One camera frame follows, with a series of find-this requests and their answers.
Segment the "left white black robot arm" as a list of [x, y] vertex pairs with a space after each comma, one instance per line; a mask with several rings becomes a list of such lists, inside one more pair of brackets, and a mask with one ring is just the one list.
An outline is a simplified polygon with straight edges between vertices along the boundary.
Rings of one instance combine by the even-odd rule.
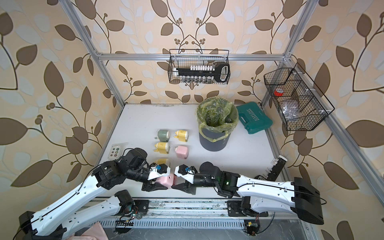
[[142, 183], [143, 191], [167, 190], [156, 179], [168, 177], [170, 173], [171, 168], [166, 163], [149, 164], [143, 149], [130, 148], [124, 156], [94, 167], [80, 185], [53, 204], [20, 215], [20, 228], [14, 239], [62, 240], [98, 219], [116, 214], [135, 215], [139, 209], [127, 190], [86, 210], [81, 208], [126, 179]]

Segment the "pink sharpener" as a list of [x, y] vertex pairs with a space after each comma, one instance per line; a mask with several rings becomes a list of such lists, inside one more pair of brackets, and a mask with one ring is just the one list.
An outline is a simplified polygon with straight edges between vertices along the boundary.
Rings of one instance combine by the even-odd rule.
[[159, 177], [156, 179], [156, 183], [159, 183], [161, 184], [162, 186], [164, 187], [167, 187], [168, 189], [170, 189], [174, 183], [175, 183], [175, 175], [174, 174], [170, 174], [169, 176], [164, 176], [164, 177]]
[[179, 159], [187, 159], [189, 156], [189, 149], [187, 146], [177, 146], [175, 153]]

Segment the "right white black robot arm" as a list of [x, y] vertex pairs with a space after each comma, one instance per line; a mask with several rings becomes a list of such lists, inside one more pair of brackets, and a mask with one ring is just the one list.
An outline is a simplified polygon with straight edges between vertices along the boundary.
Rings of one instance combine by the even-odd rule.
[[175, 175], [185, 180], [184, 184], [172, 188], [194, 195], [198, 187], [214, 188], [224, 198], [249, 198], [251, 211], [295, 213], [298, 218], [314, 225], [323, 225], [322, 205], [325, 200], [320, 192], [303, 178], [292, 182], [272, 182], [258, 180], [221, 171], [210, 162], [205, 162], [199, 170], [180, 165]]

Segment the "pink sharpener front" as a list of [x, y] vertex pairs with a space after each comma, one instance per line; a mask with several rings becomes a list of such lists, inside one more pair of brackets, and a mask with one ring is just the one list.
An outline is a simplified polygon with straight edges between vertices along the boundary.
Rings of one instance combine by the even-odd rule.
[[169, 176], [164, 176], [164, 177], [159, 177], [156, 179], [156, 183], [159, 183], [161, 184], [162, 186], [164, 187], [167, 187], [168, 189], [170, 189], [174, 183], [175, 183], [175, 175], [174, 174], [170, 174]]

